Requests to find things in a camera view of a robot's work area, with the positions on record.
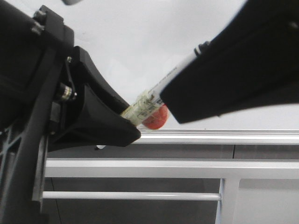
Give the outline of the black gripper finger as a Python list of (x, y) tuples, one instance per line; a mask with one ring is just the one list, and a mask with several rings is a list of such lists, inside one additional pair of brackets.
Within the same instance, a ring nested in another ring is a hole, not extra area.
[(248, 0), (231, 22), (211, 43), (234, 43), (249, 36), (254, 31), (274, 18), (299, 16), (297, 0)]
[(299, 101), (293, 23), (226, 27), (161, 94), (179, 123)]
[(63, 125), (49, 140), (49, 151), (85, 146), (125, 147), (139, 139), (140, 131), (120, 113), (128, 107), (113, 89), (99, 95), (82, 84), (76, 100), (67, 103)]

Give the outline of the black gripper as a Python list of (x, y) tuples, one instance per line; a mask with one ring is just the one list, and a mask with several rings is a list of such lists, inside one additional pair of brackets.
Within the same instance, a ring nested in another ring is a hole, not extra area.
[(100, 74), (90, 55), (74, 46), (74, 32), (58, 14), (40, 7), (30, 17), (0, 6), (0, 221), (45, 224), (42, 197), (48, 123), (61, 71), (71, 55), (76, 87), (88, 84), (113, 112), (128, 103)]

